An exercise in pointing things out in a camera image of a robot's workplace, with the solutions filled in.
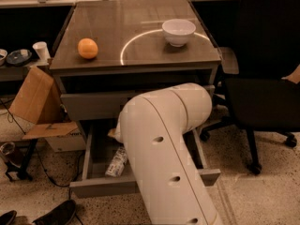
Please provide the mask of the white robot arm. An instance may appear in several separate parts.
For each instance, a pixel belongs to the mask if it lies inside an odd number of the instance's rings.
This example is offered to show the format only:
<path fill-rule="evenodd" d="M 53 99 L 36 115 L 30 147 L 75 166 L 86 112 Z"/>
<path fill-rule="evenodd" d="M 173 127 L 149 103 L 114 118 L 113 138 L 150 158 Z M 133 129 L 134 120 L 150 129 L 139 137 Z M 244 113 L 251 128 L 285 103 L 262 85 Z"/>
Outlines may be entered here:
<path fill-rule="evenodd" d="M 211 111 L 208 92 L 184 83 L 138 95 L 120 112 L 116 140 L 154 225 L 223 225 L 183 138 Z"/>

